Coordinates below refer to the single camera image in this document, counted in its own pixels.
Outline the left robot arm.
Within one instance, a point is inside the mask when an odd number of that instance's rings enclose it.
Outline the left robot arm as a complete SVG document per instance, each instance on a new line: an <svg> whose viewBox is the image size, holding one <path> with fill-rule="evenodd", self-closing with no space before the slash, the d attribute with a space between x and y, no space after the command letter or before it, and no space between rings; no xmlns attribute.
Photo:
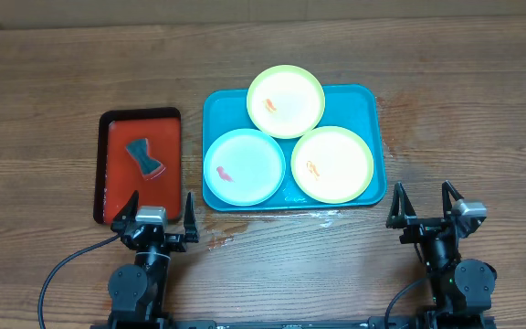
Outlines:
<svg viewBox="0 0 526 329"><path fill-rule="evenodd" d="M184 208L184 233L169 233L164 207L139 205L135 191L112 220L110 229L121 243L135 252L134 263L110 276L109 328L175 328L173 317L163 310L163 297L173 252L186 252L199 241L194 198L189 194Z"/></svg>

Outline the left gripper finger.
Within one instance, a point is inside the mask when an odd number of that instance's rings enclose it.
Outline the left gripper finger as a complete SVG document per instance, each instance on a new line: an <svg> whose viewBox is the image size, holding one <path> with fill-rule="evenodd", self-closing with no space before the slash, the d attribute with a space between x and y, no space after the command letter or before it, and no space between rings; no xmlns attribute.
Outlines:
<svg viewBox="0 0 526 329"><path fill-rule="evenodd" d="M187 194L184 208L184 234L186 236L197 235L197 223L195 219L194 197L191 192Z"/></svg>
<svg viewBox="0 0 526 329"><path fill-rule="evenodd" d="M139 192L135 190L127 203L112 220L113 224L125 223L135 219L139 202Z"/></svg>

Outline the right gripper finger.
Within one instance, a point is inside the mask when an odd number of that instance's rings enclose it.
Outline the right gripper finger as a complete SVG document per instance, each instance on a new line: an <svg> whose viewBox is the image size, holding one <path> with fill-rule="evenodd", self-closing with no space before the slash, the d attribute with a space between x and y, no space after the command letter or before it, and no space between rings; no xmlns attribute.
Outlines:
<svg viewBox="0 0 526 329"><path fill-rule="evenodd" d="M442 202L444 214L447 215L451 213L451 209L453 207L452 201L459 201L461 199L463 199L463 196L448 180L446 180L442 184Z"/></svg>
<svg viewBox="0 0 526 329"><path fill-rule="evenodd" d="M406 228L416 221L416 212L401 182L394 185L393 200L385 222L387 228Z"/></svg>

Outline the yellow-green plate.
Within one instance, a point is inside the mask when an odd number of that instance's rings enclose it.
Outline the yellow-green plate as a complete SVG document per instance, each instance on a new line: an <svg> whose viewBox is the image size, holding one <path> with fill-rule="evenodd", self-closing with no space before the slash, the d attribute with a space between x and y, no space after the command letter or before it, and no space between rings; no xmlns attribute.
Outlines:
<svg viewBox="0 0 526 329"><path fill-rule="evenodd" d="M325 94L306 69L277 65L260 72L247 89L247 113L262 132L293 139L314 129L325 110Z"/></svg>
<svg viewBox="0 0 526 329"><path fill-rule="evenodd" d="M312 199L341 204L360 196L370 185L374 160L367 143L356 133L324 126L296 142L290 167L297 186Z"/></svg>

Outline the light blue plate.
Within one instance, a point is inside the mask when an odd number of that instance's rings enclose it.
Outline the light blue plate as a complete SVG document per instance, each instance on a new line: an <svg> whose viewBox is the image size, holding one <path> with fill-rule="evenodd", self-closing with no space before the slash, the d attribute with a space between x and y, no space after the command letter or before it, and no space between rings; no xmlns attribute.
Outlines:
<svg viewBox="0 0 526 329"><path fill-rule="evenodd" d="M272 197L281 186L286 159L275 139L255 129L235 129L207 149L204 180L223 202L250 207Z"/></svg>

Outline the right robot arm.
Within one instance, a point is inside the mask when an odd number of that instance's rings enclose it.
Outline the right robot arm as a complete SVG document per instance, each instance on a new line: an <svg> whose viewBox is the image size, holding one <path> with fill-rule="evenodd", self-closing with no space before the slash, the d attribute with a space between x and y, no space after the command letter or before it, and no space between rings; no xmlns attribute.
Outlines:
<svg viewBox="0 0 526 329"><path fill-rule="evenodd" d="M494 328L494 319L484 312L491 308L491 295L498 274L487 262L462 259L459 242L477 231L488 210L479 201L467 200L453 185L442 184L443 214L439 218L419 217L403 187L394 185L387 228L402 231L402 244L414 247L426 276L398 292L389 302L383 318L384 328ZM408 292L428 283L432 306L399 320L391 318L395 304Z"/></svg>

